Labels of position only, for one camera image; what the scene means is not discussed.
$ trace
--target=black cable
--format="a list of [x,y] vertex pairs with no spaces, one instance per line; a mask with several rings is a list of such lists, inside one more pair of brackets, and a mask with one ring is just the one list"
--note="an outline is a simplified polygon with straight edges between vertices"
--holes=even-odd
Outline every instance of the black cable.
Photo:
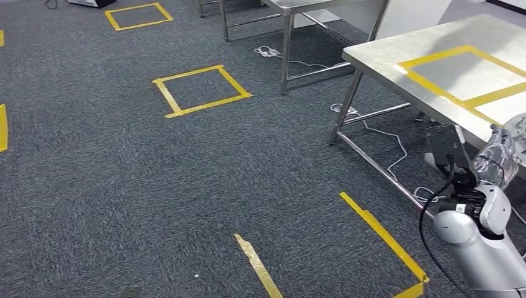
[[[55,3],[55,5],[54,5],[54,6],[50,6],[49,3],[51,3],[51,2]],[[54,11],[55,9],[58,8],[58,0],[46,0],[45,5],[46,5],[46,7],[47,7],[48,9]]]
[[497,166],[501,169],[501,171],[502,171],[502,180],[501,180],[501,182],[504,181],[504,168],[501,166],[500,163],[498,163],[498,162],[496,162],[496,161],[492,160],[491,158],[486,157],[486,156],[484,156],[484,155],[479,155],[479,156],[477,156],[477,157],[480,157],[480,158],[482,158],[483,160],[489,160],[489,161],[491,161],[492,163],[494,163],[495,165],[497,165]]
[[442,265],[439,263],[439,261],[437,260],[437,258],[435,257],[435,255],[433,255],[433,253],[431,252],[431,249],[429,248],[429,245],[427,245],[427,241],[426,241],[426,238],[424,237],[424,217],[426,216],[426,210],[429,208],[429,206],[431,205],[431,202],[433,201],[433,198],[439,196],[441,193],[443,193],[448,187],[449,185],[451,185],[451,182],[453,181],[453,174],[455,172],[455,163],[453,162],[453,157],[451,155],[448,155],[447,157],[448,161],[449,161],[449,175],[447,177],[447,182],[444,184],[444,186],[442,186],[442,188],[440,188],[437,192],[435,192],[431,198],[429,200],[427,200],[427,202],[424,204],[422,210],[420,211],[420,217],[418,219],[418,232],[420,233],[420,238],[422,239],[422,243],[424,244],[424,248],[426,248],[427,250],[427,253],[429,254],[429,256],[431,257],[431,259],[433,259],[433,261],[435,262],[435,264],[437,265],[437,267],[442,271],[442,273],[445,275],[445,277],[447,279],[449,279],[449,281],[455,285],[455,287],[457,287],[457,289],[462,292],[462,294],[466,295],[467,297],[469,297],[470,295],[465,292],[454,280],[453,278],[451,278],[451,276],[446,272],[446,270],[444,269],[444,267],[442,267]]

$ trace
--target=table top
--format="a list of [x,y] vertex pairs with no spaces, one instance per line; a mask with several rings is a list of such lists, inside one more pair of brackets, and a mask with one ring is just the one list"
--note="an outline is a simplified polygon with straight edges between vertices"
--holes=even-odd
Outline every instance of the table top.
[[261,0],[283,16],[347,5],[358,0]]
[[491,123],[526,112],[526,29],[491,16],[344,49],[343,58],[481,148]]

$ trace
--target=yellow tape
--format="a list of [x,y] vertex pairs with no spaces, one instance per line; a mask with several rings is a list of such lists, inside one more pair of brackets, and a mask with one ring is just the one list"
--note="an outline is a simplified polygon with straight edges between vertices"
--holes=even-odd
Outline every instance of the yellow tape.
[[345,192],[341,192],[340,196],[343,200],[358,213],[361,218],[363,218],[366,223],[382,238],[382,240],[387,243],[387,245],[393,250],[394,253],[402,260],[402,262],[411,270],[411,272],[418,278],[420,281],[428,282],[429,278],[422,268],[413,260],[411,256],[396,242],[396,240],[387,232],[387,230],[380,224],[380,222],[367,210],[363,210],[356,202],[354,202],[349,195]]
[[161,81],[161,82],[165,82],[165,81],[170,81],[172,79],[184,78],[185,76],[197,75],[198,73],[204,73],[206,71],[218,70],[218,69],[220,69],[222,67],[223,67],[223,65],[215,65],[215,66],[210,66],[210,67],[206,67],[206,68],[201,68],[199,70],[192,70],[192,71],[187,71],[185,73],[174,74],[173,76],[167,76],[165,78],[159,78],[157,80]]
[[0,152],[7,150],[8,134],[6,105],[0,104]]
[[475,97],[475,98],[472,98],[472,99],[468,99],[468,100],[465,100],[465,101],[462,101],[460,100],[459,98],[455,97],[453,94],[450,94],[449,92],[447,92],[446,90],[438,87],[436,84],[430,82],[428,79],[426,79],[425,77],[419,75],[418,73],[416,73],[415,71],[413,71],[411,68],[412,67],[415,67],[417,65],[422,65],[422,64],[426,64],[426,63],[430,63],[430,62],[433,62],[433,61],[437,61],[437,60],[440,60],[440,59],[444,59],[444,58],[448,58],[448,57],[451,57],[451,56],[455,56],[455,55],[459,55],[459,54],[462,54],[462,53],[472,53],[482,59],[485,59],[485,60],[488,60],[502,68],[505,68],[519,76],[523,76],[524,78],[526,78],[526,71],[524,70],[521,70],[519,68],[516,68],[514,67],[513,65],[510,65],[486,52],[483,52],[471,45],[463,45],[461,47],[457,47],[457,48],[452,48],[452,49],[449,49],[449,50],[446,50],[446,51],[442,51],[442,52],[438,52],[438,53],[433,53],[433,54],[430,54],[430,55],[427,55],[427,56],[424,56],[424,57],[419,57],[419,58],[416,58],[416,59],[412,59],[412,60],[408,60],[408,61],[404,61],[404,62],[401,62],[401,63],[398,63],[398,65],[400,67],[402,67],[407,73],[406,73],[406,76],[410,79],[412,79],[413,81],[415,81],[416,83],[420,84],[422,87],[426,88],[427,90],[431,91],[432,93],[438,95],[438,96],[443,96],[447,99],[449,99],[450,101],[452,101],[454,104],[458,105],[458,106],[461,106],[461,107],[464,107],[466,110],[470,111],[472,114],[476,115],[477,117],[480,117],[490,123],[495,123],[495,124],[499,124],[499,125],[502,125],[501,123],[493,120],[492,118],[482,114],[481,112],[477,111],[475,109],[475,107],[478,107],[478,106],[482,106],[483,104],[487,104],[487,103],[490,103],[490,102],[493,102],[493,101],[497,101],[499,99],[502,99],[502,98],[505,98],[505,97],[508,97],[508,96],[511,96],[511,95],[514,95],[514,94],[517,94],[517,93],[521,93],[521,92],[524,92],[526,91],[526,83],[520,83],[520,84],[516,84],[514,86],[511,86],[511,87],[508,87],[508,88],[504,88],[504,89],[501,89],[501,90],[497,90],[497,91],[494,91],[494,92],[491,92],[491,93],[488,93],[488,94],[484,94],[482,96],[478,96],[478,97]]
[[248,257],[250,265],[252,265],[252,268],[259,277],[259,280],[267,290],[267,293],[269,293],[270,298],[283,298],[281,292],[279,291],[278,287],[274,284],[274,281],[272,280],[269,272],[265,269],[265,266],[257,256],[257,253],[250,244],[250,242],[243,240],[243,238],[241,238],[239,234],[234,234],[234,237],[236,237],[239,246],[241,247],[245,255]]
[[[127,11],[127,10],[130,10],[130,9],[143,8],[143,7],[149,7],[149,6],[155,6],[159,10],[159,12],[164,16],[165,19],[164,20],[156,20],[154,22],[147,22],[147,23],[132,25],[132,26],[128,26],[128,27],[121,27],[121,26],[119,26],[117,24],[117,21],[112,16],[112,13],[114,13],[114,12]],[[150,26],[150,25],[156,25],[156,24],[160,24],[160,23],[164,23],[164,22],[170,22],[170,21],[174,20],[174,18],[172,16],[170,16],[170,14],[158,2],[150,3],[150,4],[143,4],[143,5],[138,5],[138,6],[124,7],[124,8],[120,8],[120,9],[114,9],[114,10],[111,10],[111,11],[104,11],[104,14],[106,15],[106,18],[108,18],[108,20],[110,21],[110,24],[112,25],[112,27],[115,30],[117,30],[117,31],[127,30],[127,29],[134,29],[134,28]]]
[[424,283],[419,282],[402,293],[393,296],[393,298],[416,298],[424,295]]
[[[195,107],[189,107],[187,109],[181,109],[179,105],[177,104],[176,100],[174,99],[173,95],[166,88],[166,85],[164,85],[164,82],[170,81],[172,79],[184,78],[186,76],[197,75],[199,73],[204,73],[206,71],[213,71],[213,70],[218,70],[221,73],[221,75],[225,78],[225,80],[227,80],[230,83],[230,85],[234,87],[234,89],[239,93],[239,95],[225,98],[225,99],[220,99],[219,101],[208,102],[206,104],[201,104]],[[240,99],[244,99],[244,98],[252,96],[252,94],[248,93],[243,87],[241,87],[241,85],[229,73],[226,72],[223,65],[210,66],[206,68],[201,68],[199,70],[192,70],[192,71],[187,71],[185,73],[174,74],[172,76],[167,76],[165,78],[154,79],[152,83],[157,85],[157,87],[163,94],[164,98],[166,99],[166,101],[168,102],[168,104],[173,110],[173,113],[165,115],[165,117],[168,119],[174,118],[177,116],[186,115],[186,114],[189,114],[195,111],[208,109],[210,107],[220,106],[222,104],[227,104],[229,102],[238,101]]]
[[166,99],[172,110],[174,110],[174,113],[180,112],[181,108],[176,103],[176,100],[174,99],[170,91],[168,91],[168,88],[166,88],[164,83],[158,79],[153,80],[152,83],[156,84],[159,90],[161,90],[161,93],[163,94],[164,98]]

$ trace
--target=metal table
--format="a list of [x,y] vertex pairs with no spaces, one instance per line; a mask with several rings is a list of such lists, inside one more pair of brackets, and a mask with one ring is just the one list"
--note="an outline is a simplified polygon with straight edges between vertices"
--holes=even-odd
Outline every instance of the metal table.
[[[486,15],[347,47],[342,56],[356,71],[330,143],[345,141],[421,209],[342,126],[415,106],[440,123],[458,124],[466,141],[482,148],[491,135],[490,123],[503,125],[526,112],[525,49],[525,29]],[[346,119],[364,73],[407,103]]]
[[[263,2],[267,6],[274,9],[277,12],[277,14],[273,14],[271,16],[260,17],[260,18],[253,19],[253,20],[247,20],[244,22],[238,22],[234,24],[228,24],[226,21],[225,1],[226,0],[219,0],[219,8],[221,12],[221,20],[223,22],[223,33],[224,33],[226,41],[229,40],[228,28],[230,27],[250,24],[250,23],[259,22],[262,20],[274,19],[276,17],[283,17],[283,50],[282,50],[283,62],[282,62],[282,69],[281,69],[281,93],[282,94],[285,94],[287,92],[287,83],[289,81],[304,78],[310,75],[315,75],[318,73],[323,73],[329,70],[335,70],[337,68],[342,68],[342,67],[350,65],[349,62],[343,62],[343,63],[339,63],[334,66],[328,67],[328,68],[323,68],[321,70],[310,71],[308,73],[298,74],[295,76],[288,76],[288,61],[290,58],[290,55],[289,55],[290,38],[291,38],[291,33],[292,33],[292,27],[294,24],[294,15],[295,14],[304,15],[306,18],[313,21],[315,24],[321,26],[323,29],[327,30],[329,33],[333,34],[337,38],[343,40],[345,43],[348,43],[349,45],[353,45],[353,43],[350,40],[347,40],[341,34],[332,30],[331,28],[326,26],[324,23],[316,20],[314,17],[307,14],[307,12],[316,11],[318,9],[326,9],[330,7],[348,5],[350,3],[357,2],[358,0],[261,0],[261,2]],[[368,41],[375,40],[388,2],[389,0],[383,0],[383,5],[380,9],[380,12],[378,13],[378,17],[375,21],[375,25],[373,26],[373,29],[370,32]]]
[[197,0],[197,7],[199,8],[199,17],[205,17],[205,12],[203,11],[204,5],[214,4],[218,2],[219,2],[218,0],[212,0],[212,1]]

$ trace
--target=robotic arm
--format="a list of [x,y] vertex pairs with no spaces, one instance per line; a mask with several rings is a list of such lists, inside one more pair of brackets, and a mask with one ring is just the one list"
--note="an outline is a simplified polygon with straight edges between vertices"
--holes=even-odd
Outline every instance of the robotic arm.
[[491,128],[492,137],[474,162],[456,125],[426,130],[434,163],[445,176],[453,171],[455,188],[440,202],[434,228],[476,297],[526,297],[526,263],[506,232],[512,207],[502,191],[518,172],[514,141],[507,130]]

